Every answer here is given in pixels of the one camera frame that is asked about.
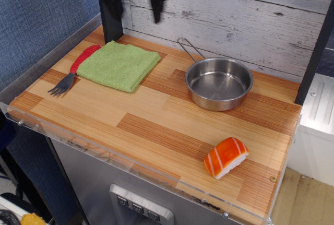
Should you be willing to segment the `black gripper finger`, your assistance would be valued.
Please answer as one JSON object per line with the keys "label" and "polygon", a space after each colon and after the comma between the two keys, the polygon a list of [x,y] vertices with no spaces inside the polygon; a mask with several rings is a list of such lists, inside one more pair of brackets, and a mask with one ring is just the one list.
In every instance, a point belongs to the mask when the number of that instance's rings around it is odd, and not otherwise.
{"label": "black gripper finger", "polygon": [[100,11],[102,16],[111,16],[114,19],[122,17],[122,1],[121,0],[99,0]]}
{"label": "black gripper finger", "polygon": [[151,6],[153,10],[153,16],[155,23],[160,22],[160,16],[163,11],[165,0],[151,0]]}

